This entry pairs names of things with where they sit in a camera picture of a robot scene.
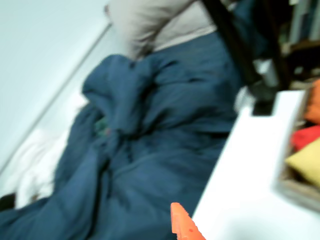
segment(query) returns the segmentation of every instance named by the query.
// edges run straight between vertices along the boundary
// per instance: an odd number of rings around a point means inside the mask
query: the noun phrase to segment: orange object
[[[171,226],[177,240],[206,240],[187,211],[178,202],[171,203]]]
[[[313,83],[313,89],[304,118],[320,125],[320,79]]]

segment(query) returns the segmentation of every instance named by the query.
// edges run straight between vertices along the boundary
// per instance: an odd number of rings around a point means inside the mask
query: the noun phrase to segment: blue comforter
[[[241,34],[260,54],[264,42],[243,19]],[[170,204],[195,210],[242,85],[217,32],[140,62],[107,57],[84,83],[90,103],[73,124],[53,195],[0,213],[0,239],[175,239]],[[110,132],[96,136],[103,117]]]

